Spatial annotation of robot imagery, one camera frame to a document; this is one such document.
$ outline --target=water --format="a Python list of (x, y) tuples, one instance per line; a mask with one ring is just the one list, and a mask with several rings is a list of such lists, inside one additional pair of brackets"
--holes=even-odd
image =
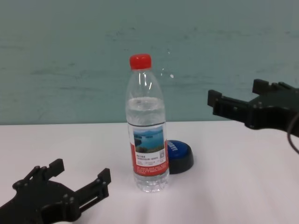
[[(149, 126), (165, 122), (164, 102), (154, 97), (139, 97), (127, 101), (126, 115), (128, 123), (135, 126)], [(169, 169), (156, 176), (141, 176), (134, 173), (139, 189), (145, 192), (162, 190), (168, 182)]]

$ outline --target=bottle label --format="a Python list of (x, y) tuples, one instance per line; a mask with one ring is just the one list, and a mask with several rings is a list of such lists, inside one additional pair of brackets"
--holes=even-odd
[(154, 126), (128, 125), (134, 172), (156, 176), (169, 166), (165, 123)]

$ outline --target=black cable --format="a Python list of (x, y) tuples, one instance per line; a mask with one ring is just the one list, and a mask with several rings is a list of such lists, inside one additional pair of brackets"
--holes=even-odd
[(288, 138), (288, 141), (289, 141), (289, 144), (291, 145), (291, 147), (295, 150), (296, 153), (299, 154), (298, 148), (294, 145), (294, 143), (292, 142), (292, 139), (291, 139), (292, 130), (293, 130), (296, 122), (298, 121), (298, 119), (299, 119), (299, 113), (296, 114), (296, 116), (291, 120), (291, 122), (288, 126), (287, 138)]

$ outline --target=lake image on label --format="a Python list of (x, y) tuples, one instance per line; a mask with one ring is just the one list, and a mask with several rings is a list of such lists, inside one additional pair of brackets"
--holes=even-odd
[(163, 126), (134, 129), (135, 151), (154, 153), (164, 149)]

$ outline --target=red bottle cap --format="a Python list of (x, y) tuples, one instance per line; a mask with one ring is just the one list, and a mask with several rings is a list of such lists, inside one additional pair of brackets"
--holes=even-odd
[(130, 65), (132, 70), (151, 68), (151, 58), (149, 54), (138, 54), (130, 57)]

